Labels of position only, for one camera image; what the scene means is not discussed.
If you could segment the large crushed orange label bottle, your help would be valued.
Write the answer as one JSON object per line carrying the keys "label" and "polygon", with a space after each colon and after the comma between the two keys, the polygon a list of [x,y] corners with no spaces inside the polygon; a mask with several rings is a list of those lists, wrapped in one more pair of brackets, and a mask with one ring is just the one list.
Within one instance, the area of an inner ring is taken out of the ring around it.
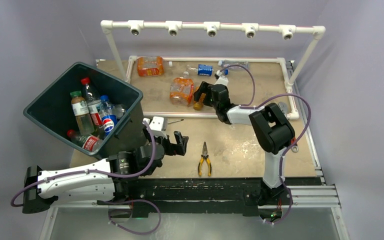
{"label": "large crushed orange label bottle", "polygon": [[167,61],[161,56],[142,56],[136,60],[136,70],[140,77],[161,76],[166,69],[173,66],[172,61]]}

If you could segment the small jar green lid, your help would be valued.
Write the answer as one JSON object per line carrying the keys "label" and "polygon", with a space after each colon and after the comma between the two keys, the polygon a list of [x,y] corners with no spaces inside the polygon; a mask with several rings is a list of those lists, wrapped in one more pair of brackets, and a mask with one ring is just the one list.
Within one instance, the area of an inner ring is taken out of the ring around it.
{"label": "small jar green lid", "polygon": [[81,91],[72,91],[70,93],[71,107],[75,120],[81,135],[91,135],[95,131],[89,108]]}

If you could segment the blue label bottle back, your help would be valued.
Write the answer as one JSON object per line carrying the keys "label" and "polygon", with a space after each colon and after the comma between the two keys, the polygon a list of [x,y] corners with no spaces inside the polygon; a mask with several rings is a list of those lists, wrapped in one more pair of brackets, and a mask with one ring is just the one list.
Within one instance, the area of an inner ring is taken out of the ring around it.
{"label": "blue label bottle back", "polygon": [[198,64],[197,67],[191,67],[190,65],[186,66],[186,70],[183,72],[187,76],[205,76],[210,77],[217,73],[221,76],[226,76],[229,74],[228,69],[224,69],[223,71],[219,69],[213,68],[211,65],[206,64]]}

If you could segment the clear crushed bottle back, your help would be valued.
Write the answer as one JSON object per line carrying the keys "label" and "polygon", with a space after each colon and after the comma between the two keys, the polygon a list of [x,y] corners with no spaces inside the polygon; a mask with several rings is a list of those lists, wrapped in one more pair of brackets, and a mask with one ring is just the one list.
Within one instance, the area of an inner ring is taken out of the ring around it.
{"label": "clear crushed bottle back", "polygon": [[219,60],[218,66],[221,68],[225,68],[226,66],[231,66],[228,69],[231,71],[240,71],[244,69],[249,69],[249,62],[248,61],[235,61],[235,60]]}

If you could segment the dark green plastic bin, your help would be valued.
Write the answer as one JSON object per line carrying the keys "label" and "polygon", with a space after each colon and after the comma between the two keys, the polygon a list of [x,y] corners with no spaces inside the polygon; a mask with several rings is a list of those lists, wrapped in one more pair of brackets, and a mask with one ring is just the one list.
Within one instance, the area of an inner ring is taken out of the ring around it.
{"label": "dark green plastic bin", "polygon": [[[67,136],[68,130],[79,129],[71,107],[70,93],[81,90],[81,79],[85,77],[90,78],[98,92],[107,95],[111,103],[126,107],[125,114],[114,130],[94,151],[83,149]],[[147,143],[142,99],[142,91],[122,79],[84,62],[75,62],[39,94],[24,109],[23,114],[66,145],[100,160],[122,151],[134,151]]]}

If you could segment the Pepsi bottle blue cap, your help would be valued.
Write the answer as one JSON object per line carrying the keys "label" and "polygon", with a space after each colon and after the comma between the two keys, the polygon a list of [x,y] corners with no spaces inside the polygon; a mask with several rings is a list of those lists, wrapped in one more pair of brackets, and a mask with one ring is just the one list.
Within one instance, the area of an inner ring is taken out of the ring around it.
{"label": "Pepsi bottle blue cap", "polygon": [[116,127],[118,120],[115,114],[114,105],[110,102],[107,95],[100,97],[101,105],[99,110],[99,116],[101,118],[103,131],[108,136]]}

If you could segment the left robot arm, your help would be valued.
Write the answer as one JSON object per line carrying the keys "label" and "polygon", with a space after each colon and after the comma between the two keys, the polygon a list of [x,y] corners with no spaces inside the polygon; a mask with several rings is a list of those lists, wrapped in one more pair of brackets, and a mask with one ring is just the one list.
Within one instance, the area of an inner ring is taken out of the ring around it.
{"label": "left robot arm", "polygon": [[80,167],[43,170],[39,166],[27,169],[24,188],[21,191],[22,213],[35,214],[48,210],[54,202],[78,202],[86,200],[126,203],[129,191],[122,180],[150,176],[162,167],[164,156],[184,156],[188,136],[174,131],[176,142],[169,137],[158,136],[150,143],[134,151],[121,151],[97,162]]}

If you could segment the red label bottle red cap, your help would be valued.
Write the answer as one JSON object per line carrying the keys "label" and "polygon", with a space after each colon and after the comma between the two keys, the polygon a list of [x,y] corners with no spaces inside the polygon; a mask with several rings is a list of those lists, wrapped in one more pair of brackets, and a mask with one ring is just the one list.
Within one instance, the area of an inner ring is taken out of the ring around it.
{"label": "red label bottle red cap", "polygon": [[69,129],[66,135],[75,145],[89,152],[97,150],[103,143],[103,140],[97,136],[91,134],[81,135],[72,129]]}

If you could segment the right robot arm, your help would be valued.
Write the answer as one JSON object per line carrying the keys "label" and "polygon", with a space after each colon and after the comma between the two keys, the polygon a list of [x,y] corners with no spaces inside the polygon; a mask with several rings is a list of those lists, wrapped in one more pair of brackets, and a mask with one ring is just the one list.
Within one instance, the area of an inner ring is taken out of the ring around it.
{"label": "right robot arm", "polygon": [[268,204],[280,198],[280,187],[285,180],[282,153],[292,144],[295,130],[276,103],[261,107],[234,104],[223,84],[202,82],[193,93],[193,100],[212,107],[218,120],[227,125],[251,126],[260,147],[264,150],[265,187],[260,196]]}

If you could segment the small orange juice bottle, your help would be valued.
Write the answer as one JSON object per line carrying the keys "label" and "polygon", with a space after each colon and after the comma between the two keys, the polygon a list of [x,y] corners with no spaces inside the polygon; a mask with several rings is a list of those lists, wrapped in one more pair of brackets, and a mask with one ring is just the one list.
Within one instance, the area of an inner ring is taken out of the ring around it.
{"label": "small orange juice bottle", "polygon": [[194,104],[193,104],[193,109],[195,111],[201,111],[203,106],[204,106],[204,99],[206,97],[206,94],[205,93],[202,93],[200,95],[200,98],[198,101],[195,101]]}

